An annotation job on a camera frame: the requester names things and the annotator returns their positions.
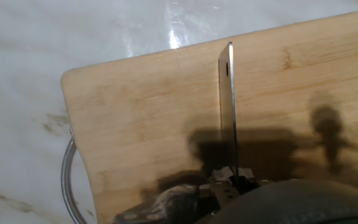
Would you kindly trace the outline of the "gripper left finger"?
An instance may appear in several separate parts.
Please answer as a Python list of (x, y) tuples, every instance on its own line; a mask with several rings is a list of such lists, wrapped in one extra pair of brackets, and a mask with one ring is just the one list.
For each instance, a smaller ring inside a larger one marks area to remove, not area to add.
[(213, 170), (210, 180), (210, 189), (216, 197), (220, 207), (225, 207), (240, 196), (238, 190), (233, 186), (230, 178), (234, 177), (229, 167)]

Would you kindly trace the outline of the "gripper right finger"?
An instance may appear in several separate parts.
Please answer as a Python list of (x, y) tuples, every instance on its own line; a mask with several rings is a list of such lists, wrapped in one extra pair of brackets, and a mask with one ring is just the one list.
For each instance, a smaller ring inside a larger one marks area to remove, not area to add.
[(273, 180), (257, 179), (250, 168), (240, 168), (240, 177), (242, 186), (246, 190), (254, 190), (256, 188), (274, 183)]

